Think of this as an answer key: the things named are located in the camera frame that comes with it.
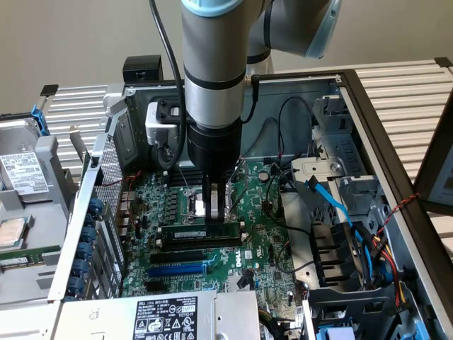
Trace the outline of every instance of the hard drive label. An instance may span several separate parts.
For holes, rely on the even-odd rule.
[[[34,152],[0,156],[6,175],[19,195],[49,191],[41,166]]]

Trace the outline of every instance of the yellow wire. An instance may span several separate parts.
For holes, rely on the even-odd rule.
[[[381,241],[381,239],[378,238],[378,236],[375,236],[374,239],[377,240],[378,242]],[[389,247],[388,244],[385,245],[385,249],[387,250],[389,255],[392,257],[392,259],[395,261],[394,256],[391,253],[391,250],[390,250],[390,247]],[[403,294],[403,288],[401,287],[401,281],[398,282],[398,285],[399,285],[399,293],[400,293],[400,296],[401,296],[401,300],[403,301],[403,303],[406,303],[406,299],[404,298],[404,294]]]

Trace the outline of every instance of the motherboard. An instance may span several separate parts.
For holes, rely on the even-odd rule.
[[[180,170],[182,186],[172,184],[166,173],[141,174],[133,192],[123,193],[125,208],[121,218],[126,228],[123,247],[127,268],[122,297],[198,290],[219,293],[254,290],[259,308],[276,317],[294,318],[293,275],[279,271],[275,265],[276,257],[281,254],[277,259],[280,268],[293,269],[291,256],[283,249],[288,242],[287,231],[263,211],[271,182],[271,165],[248,162],[236,172],[229,188],[229,204],[235,206],[224,223],[233,232],[236,226],[241,227],[242,239],[233,246],[209,248],[207,244],[184,251],[162,248],[165,229],[173,227],[178,230],[175,235],[189,237],[200,233],[198,226],[205,222],[199,217],[201,185],[191,185],[190,174],[184,176]],[[276,182],[270,187],[268,202],[274,210],[278,209]],[[193,266],[203,268],[202,272],[195,273]]]

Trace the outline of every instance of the metal mesh grille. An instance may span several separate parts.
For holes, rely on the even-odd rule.
[[[118,249],[121,249],[121,243],[117,234],[115,218],[117,214],[117,207],[120,202],[122,172],[115,148],[115,143],[111,136],[108,136],[107,142],[104,146],[101,169],[104,175],[103,185],[95,186],[95,191],[98,198],[103,202],[107,202],[110,206],[111,214],[108,214],[108,224],[112,228],[112,235],[116,247]],[[122,252],[120,252],[118,261],[120,262],[120,267],[122,267],[124,264],[124,257],[122,255]]]

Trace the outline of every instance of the blue plastic tab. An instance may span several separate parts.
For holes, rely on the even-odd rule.
[[[213,18],[233,11],[243,0],[181,0],[181,2],[195,15]]]
[[[88,211],[90,214],[98,216],[102,214],[104,210],[104,204],[102,203],[102,200],[99,198],[92,198],[90,199],[90,203],[88,204]]]
[[[430,335],[426,329],[425,324],[422,321],[417,321],[415,323],[417,332],[415,333],[415,340],[430,340]]]
[[[327,51],[328,44],[331,42],[333,30],[335,29],[338,13],[341,7],[341,0],[332,0],[321,25],[318,28],[305,57],[321,59]]]
[[[68,279],[67,286],[68,293],[71,295],[78,295],[84,291],[84,280],[83,278],[77,278],[76,276],[70,276]]]
[[[88,265],[87,261],[75,259],[74,262],[72,263],[71,272],[72,275],[83,278],[85,274],[88,273],[89,269],[90,266]]]
[[[77,244],[76,257],[78,259],[90,260],[93,256],[93,247],[86,242]]]
[[[323,328],[316,335],[316,340],[354,340],[352,327]]]
[[[37,120],[38,125],[41,129],[41,135],[43,136],[48,136],[50,135],[49,129],[47,128],[47,123],[45,122],[45,117],[42,114],[42,111],[36,107],[36,105],[33,106],[33,109],[31,110],[31,115]]]
[[[80,240],[85,243],[92,243],[96,239],[97,233],[93,228],[83,227],[80,233]]]

